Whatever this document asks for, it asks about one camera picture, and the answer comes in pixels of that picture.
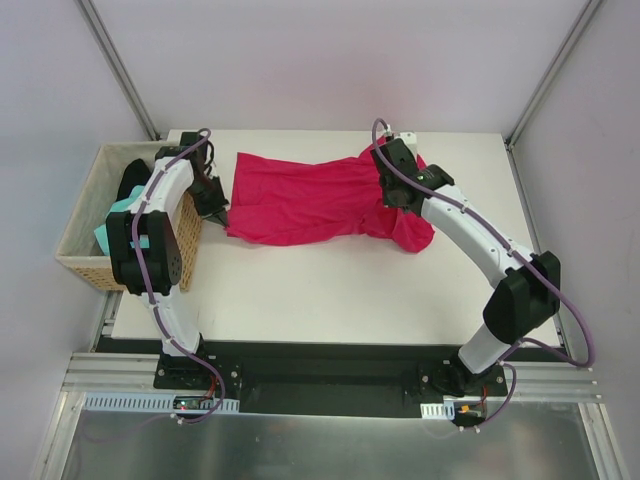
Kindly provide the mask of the pink t shirt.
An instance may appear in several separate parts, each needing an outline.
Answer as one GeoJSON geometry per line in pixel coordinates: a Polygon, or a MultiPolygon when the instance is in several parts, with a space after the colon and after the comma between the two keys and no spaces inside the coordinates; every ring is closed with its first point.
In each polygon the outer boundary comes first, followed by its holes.
{"type": "Polygon", "coordinates": [[[367,235],[411,254],[423,251],[435,229],[383,205],[371,151],[319,164],[239,153],[227,235],[278,247],[367,235]]]}

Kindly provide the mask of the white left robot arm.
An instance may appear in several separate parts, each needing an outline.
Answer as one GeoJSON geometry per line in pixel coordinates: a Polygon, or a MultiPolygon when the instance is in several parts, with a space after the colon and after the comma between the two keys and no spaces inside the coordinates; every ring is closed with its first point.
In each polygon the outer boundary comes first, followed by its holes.
{"type": "Polygon", "coordinates": [[[105,221],[114,279],[148,310],[163,352],[185,356],[176,375],[191,389],[209,382],[212,367],[196,355],[201,333],[180,291],[183,259],[172,219],[188,196],[200,219],[229,225],[230,202],[216,173],[210,136],[207,128],[185,132],[178,144],[160,148],[142,193],[105,221]]]}

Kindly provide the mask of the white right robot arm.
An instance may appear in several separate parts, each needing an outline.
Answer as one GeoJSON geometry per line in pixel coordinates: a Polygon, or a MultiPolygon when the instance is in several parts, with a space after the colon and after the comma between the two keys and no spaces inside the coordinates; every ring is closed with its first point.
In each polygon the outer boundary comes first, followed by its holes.
{"type": "Polygon", "coordinates": [[[441,167],[419,168],[414,148],[388,135],[371,150],[383,204],[421,217],[444,233],[479,268],[493,288],[483,324],[451,360],[450,382],[473,394],[488,371],[516,341],[559,310],[560,300],[545,284],[560,286],[560,262],[550,252],[535,254],[511,243],[472,204],[441,167]]]}

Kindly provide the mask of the black t shirt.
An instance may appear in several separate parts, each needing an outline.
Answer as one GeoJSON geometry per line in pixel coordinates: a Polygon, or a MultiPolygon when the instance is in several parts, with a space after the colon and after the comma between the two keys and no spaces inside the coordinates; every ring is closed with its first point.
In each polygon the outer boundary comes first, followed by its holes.
{"type": "Polygon", "coordinates": [[[151,170],[143,159],[136,159],[124,170],[122,175],[116,200],[129,198],[136,187],[144,187],[151,177],[151,170]]]}

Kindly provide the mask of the wicker laundry basket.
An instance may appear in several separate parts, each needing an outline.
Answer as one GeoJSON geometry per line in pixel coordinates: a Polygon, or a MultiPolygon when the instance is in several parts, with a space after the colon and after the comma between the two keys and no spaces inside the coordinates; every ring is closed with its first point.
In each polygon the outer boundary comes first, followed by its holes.
{"type": "MultiPolygon", "coordinates": [[[[116,283],[110,258],[100,249],[94,230],[105,222],[116,201],[125,168],[136,159],[153,167],[157,151],[167,144],[166,141],[104,144],[95,157],[55,258],[101,291],[122,291],[124,287],[116,283]]],[[[172,222],[182,256],[180,288],[186,292],[191,286],[202,231],[202,219],[189,195],[180,200],[172,222]]]]}

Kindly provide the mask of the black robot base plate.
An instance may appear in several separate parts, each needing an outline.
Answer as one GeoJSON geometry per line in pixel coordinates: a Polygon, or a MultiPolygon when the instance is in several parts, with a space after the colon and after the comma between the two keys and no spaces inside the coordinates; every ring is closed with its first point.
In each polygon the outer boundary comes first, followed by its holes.
{"type": "Polygon", "coordinates": [[[418,418],[446,397],[507,394],[500,366],[463,378],[448,346],[207,341],[203,367],[185,357],[159,357],[153,386],[216,391],[255,414],[418,418]]]}

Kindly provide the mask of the left aluminium frame post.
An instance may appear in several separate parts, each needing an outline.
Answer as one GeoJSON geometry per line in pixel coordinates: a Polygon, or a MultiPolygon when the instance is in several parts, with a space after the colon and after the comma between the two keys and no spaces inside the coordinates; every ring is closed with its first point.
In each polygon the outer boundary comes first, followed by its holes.
{"type": "Polygon", "coordinates": [[[88,26],[94,40],[108,65],[112,76],[118,84],[132,113],[144,134],[150,140],[160,140],[157,129],[136,85],[123,61],[112,36],[102,19],[95,2],[91,0],[75,0],[83,20],[88,26]]]}

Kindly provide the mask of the aluminium frame post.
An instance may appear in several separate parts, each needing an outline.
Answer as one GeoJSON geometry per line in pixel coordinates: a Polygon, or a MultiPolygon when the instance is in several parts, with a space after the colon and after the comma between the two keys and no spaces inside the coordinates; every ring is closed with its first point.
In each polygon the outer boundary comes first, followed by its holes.
{"type": "Polygon", "coordinates": [[[541,108],[546,97],[550,94],[554,83],[562,73],[565,65],[604,5],[604,0],[588,0],[581,6],[575,19],[572,21],[569,30],[563,37],[556,52],[544,70],[544,73],[537,82],[524,109],[518,116],[513,128],[504,138],[504,145],[507,152],[513,151],[537,111],[541,108]]]}
{"type": "Polygon", "coordinates": [[[150,140],[160,140],[157,129],[136,85],[123,61],[112,36],[102,19],[95,2],[91,0],[75,0],[83,20],[88,26],[94,40],[108,65],[112,76],[118,84],[132,113],[144,134],[150,140]]]}

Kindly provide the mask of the right aluminium frame post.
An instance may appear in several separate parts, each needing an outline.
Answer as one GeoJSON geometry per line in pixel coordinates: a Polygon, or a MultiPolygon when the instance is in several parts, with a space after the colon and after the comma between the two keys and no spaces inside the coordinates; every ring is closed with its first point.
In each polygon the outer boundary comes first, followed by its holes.
{"type": "Polygon", "coordinates": [[[537,111],[541,108],[546,97],[550,94],[554,83],[562,73],[565,65],[604,5],[604,0],[588,0],[581,6],[575,19],[572,21],[569,30],[563,37],[556,52],[544,70],[544,73],[537,82],[524,109],[518,116],[513,128],[504,138],[504,145],[507,152],[513,151],[537,111]]]}

